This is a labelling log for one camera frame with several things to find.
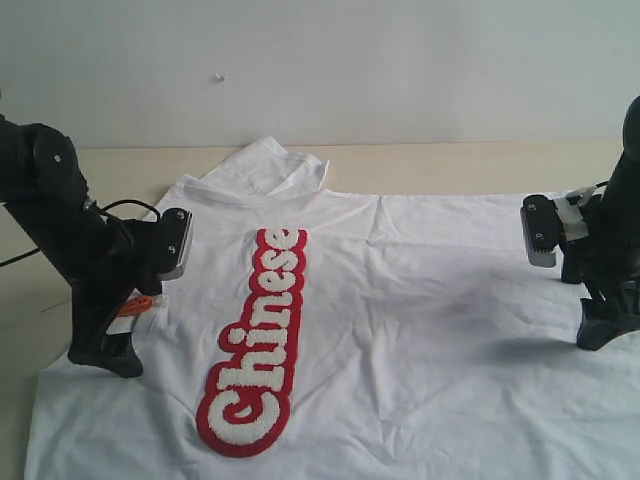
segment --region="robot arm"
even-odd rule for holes
[[[115,217],[88,196],[68,137],[2,116],[0,202],[71,286],[69,359],[122,377],[141,375],[131,333],[106,331],[134,289],[157,295],[163,280],[182,275],[191,214],[172,208],[156,222]]]
[[[530,263],[555,266],[559,246],[561,280],[589,291],[577,334],[586,350],[640,330],[640,97],[627,112],[623,145],[608,182],[554,200],[531,195],[521,209]]]

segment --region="white wall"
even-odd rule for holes
[[[89,147],[618,138],[639,19],[638,0],[0,0],[0,112]]]

